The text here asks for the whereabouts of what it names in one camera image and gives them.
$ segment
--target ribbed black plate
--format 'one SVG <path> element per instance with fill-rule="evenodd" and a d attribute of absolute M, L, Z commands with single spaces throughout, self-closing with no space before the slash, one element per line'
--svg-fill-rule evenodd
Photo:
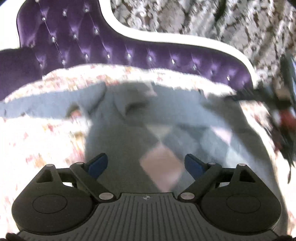
<path fill-rule="evenodd" d="M 240 236 L 221 231 L 201 216 L 194 204 L 181 203 L 171 193 L 122 194 L 118 201 L 100 204 L 93 216 L 75 230 L 42 236 L 21 231 L 28 241 L 269 241 L 272 231 Z"/>

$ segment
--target tufted velvet upholstery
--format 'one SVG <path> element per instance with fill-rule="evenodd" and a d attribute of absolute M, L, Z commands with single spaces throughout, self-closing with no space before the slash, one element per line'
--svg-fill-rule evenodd
<path fill-rule="evenodd" d="M 229 54 L 120 35 L 104 20 L 98 0 L 26 0 L 18 13 L 17 26 L 21 49 L 10 67 L 0 64 L 0 81 L 10 86 L 9 90 L 0 90 L 0 98 L 52 70 L 85 63 L 165 68 L 199 74 L 234 89 L 252 87 L 246 66 Z M 5 53 L 0 51 L 0 63 L 4 58 Z M 11 73 L 20 68 L 20 59 L 30 64 L 29 69 Z"/>

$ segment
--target black robotic base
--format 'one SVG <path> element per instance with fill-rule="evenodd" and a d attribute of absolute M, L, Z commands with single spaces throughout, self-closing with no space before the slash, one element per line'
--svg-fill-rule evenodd
<path fill-rule="evenodd" d="M 46 165 L 17 197 L 13 218 L 27 241 L 50 240 L 274 240 L 281 205 L 245 164 L 205 164 L 191 154 L 185 167 L 195 182 L 172 193 L 117 199 L 96 178 L 107 167 L 100 154 L 67 169 Z M 63 182 L 71 182 L 73 187 Z M 229 182 L 226 186 L 220 183 Z"/>

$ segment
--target floral bedspread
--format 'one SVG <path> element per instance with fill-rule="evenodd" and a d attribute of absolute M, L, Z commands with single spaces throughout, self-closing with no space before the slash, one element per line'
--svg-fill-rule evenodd
<path fill-rule="evenodd" d="M 77 66 L 70 70 L 55 70 L 42 80 L 16 90 L 4 102 L 53 91 L 76 91 L 101 81 L 107 85 L 127 81 L 153 81 L 172 88 L 202 89 L 205 95 L 233 93 L 230 87 L 212 83 L 199 76 L 160 69 L 141 70 L 95 64 Z M 250 125 L 260 134 L 270 155 L 290 218 L 287 232 L 296 236 L 296 207 L 293 207 L 293 193 L 296 193 L 295 170 L 292 170 L 291 183 L 287 185 L 288 164 L 281 154 L 274 152 L 273 143 L 262 128 L 262 125 L 268 124 L 265 107 L 256 102 L 241 105 Z M 26 115 L 13 119 L 0 118 L 0 237 L 4 237 L 7 232 L 18 232 L 11 214 L 12 203 L 44 165 L 54 164 L 56 168 L 66 168 L 75 162 L 85 161 L 85 136 L 90 126 L 91 123 L 78 111 L 60 120 Z"/>

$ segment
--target gray blanket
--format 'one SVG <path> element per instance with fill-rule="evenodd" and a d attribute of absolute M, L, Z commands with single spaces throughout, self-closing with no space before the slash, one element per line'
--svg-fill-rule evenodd
<path fill-rule="evenodd" d="M 191 153 L 224 167 L 246 163 L 281 200 L 269 156 L 249 127 L 238 103 L 198 91 L 143 83 L 106 87 L 104 83 L 74 92 L 55 92 L 1 103 L 0 116 L 65 118 L 73 104 L 93 122 L 86 138 L 86 160 L 106 153 L 109 165 L 98 181 L 120 192 L 174 192 L 194 180 L 184 168 Z"/>

